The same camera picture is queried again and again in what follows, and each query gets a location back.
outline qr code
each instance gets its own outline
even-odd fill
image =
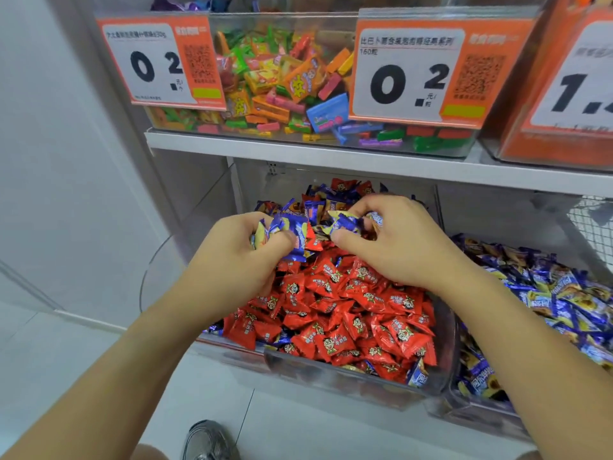
[[[486,100],[498,80],[506,56],[469,54],[460,70],[454,97],[465,100]]]
[[[186,45],[183,49],[188,68],[196,84],[214,84],[217,66],[212,61],[211,47],[208,45]]]

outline white shelf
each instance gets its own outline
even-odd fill
[[[613,197],[613,175],[500,163],[476,143],[464,159],[376,153],[341,147],[264,140],[145,132],[151,149],[232,156],[287,164],[376,172],[573,195]]]

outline forearm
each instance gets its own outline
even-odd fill
[[[613,380],[498,279],[465,266],[442,298],[479,343],[541,455],[608,457]]]
[[[199,334],[167,294],[28,430],[3,460],[130,457],[181,357]]]

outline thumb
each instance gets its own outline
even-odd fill
[[[369,257],[373,251],[373,241],[363,239],[359,234],[355,234],[347,229],[337,229],[330,235],[332,241],[343,250],[358,255],[364,261],[369,262]]]
[[[296,242],[296,236],[289,231],[279,231],[268,239],[268,242],[255,250],[252,255],[255,258],[256,268],[261,268],[268,274],[275,269],[279,260],[292,251]]]

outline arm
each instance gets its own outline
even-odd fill
[[[336,231],[333,241],[385,277],[429,289],[454,309],[543,458],[610,457],[613,379],[602,368],[468,259],[419,203],[375,195],[351,211],[383,216],[377,240]]]
[[[262,218],[248,213],[216,223],[173,287],[1,460],[128,459],[190,344],[266,287],[292,249],[287,232],[251,249],[249,236]]]

